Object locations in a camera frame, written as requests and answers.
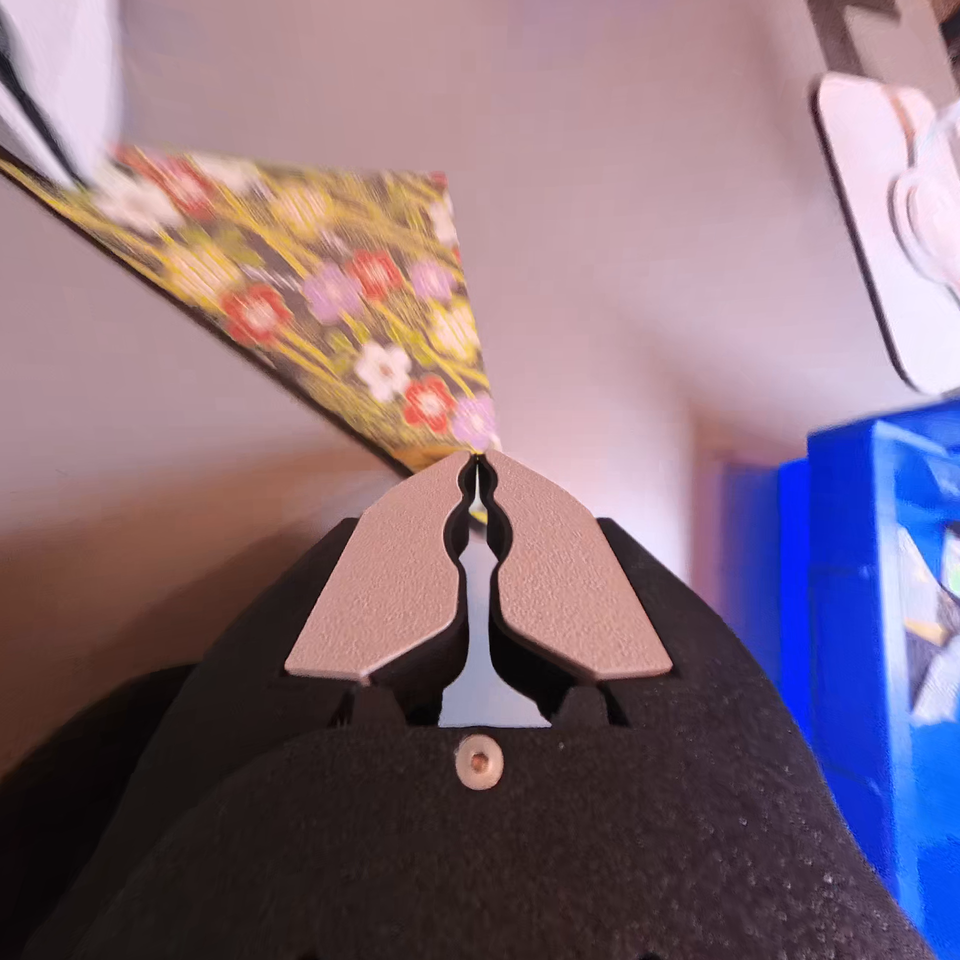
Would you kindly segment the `white stand plate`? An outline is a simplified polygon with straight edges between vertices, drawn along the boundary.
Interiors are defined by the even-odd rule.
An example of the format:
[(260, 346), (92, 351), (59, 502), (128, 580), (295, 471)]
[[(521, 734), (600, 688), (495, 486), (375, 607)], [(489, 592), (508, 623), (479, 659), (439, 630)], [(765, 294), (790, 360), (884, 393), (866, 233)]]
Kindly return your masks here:
[(921, 395), (958, 394), (958, 99), (828, 72), (811, 109), (892, 364)]

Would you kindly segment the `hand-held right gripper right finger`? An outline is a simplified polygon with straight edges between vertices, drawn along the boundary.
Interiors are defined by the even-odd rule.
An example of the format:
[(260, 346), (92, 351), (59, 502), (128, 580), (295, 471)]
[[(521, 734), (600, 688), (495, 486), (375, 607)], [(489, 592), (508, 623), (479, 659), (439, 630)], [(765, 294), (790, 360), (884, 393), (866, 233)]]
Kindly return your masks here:
[(499, 451), (481, 456), (491, 664), (543, 718), (570, 690), (669, 675), (673, 662), (599, 520)]

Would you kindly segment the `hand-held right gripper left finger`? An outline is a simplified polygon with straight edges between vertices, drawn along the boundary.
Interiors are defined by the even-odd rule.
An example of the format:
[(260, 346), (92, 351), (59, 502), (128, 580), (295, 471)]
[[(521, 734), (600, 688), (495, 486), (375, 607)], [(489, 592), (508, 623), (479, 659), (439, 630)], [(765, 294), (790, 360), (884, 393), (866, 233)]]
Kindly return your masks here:
[(476, 457), (453, 453), (389, 489), (357, 520), (284, 662), (294, 677), (390, 690), (425, 713), (469, 652), (467, 514)]

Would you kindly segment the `blue plastic bin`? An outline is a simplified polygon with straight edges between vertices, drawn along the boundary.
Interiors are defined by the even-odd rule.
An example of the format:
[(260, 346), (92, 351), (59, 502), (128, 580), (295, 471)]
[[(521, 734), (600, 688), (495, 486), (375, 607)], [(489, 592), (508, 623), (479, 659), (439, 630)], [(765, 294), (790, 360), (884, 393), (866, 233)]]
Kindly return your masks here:
[(958, 538), (958, 397), (718, 468), (723, 618), (773, 681), (854, 839), (938, 958), (959, 954), (959, 723), (912, 726), (898, 528)]

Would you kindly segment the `green backed floral paper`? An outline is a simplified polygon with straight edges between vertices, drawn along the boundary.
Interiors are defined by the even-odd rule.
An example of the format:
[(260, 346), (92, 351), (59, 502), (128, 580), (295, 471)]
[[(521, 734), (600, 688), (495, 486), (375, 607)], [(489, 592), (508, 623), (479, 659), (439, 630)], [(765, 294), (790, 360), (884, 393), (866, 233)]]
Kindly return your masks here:
[(123, 145), (2, 175), (411, 474), (501, 450), (447, 175)]

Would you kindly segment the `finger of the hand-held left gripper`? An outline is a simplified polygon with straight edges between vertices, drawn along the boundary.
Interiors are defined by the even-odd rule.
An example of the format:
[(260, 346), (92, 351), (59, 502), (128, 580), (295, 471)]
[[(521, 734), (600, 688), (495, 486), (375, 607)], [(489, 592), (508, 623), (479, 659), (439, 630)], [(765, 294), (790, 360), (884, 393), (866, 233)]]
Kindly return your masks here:
[(73, 164), (34, 98), (12, 68), (1, 69), (2, 149), (49, 181), (73, 186)]
[(119, 137), (123, 106), (119, 4), (3, 1), (1, 69), (11, 68), (45, 114), (87, 187)]

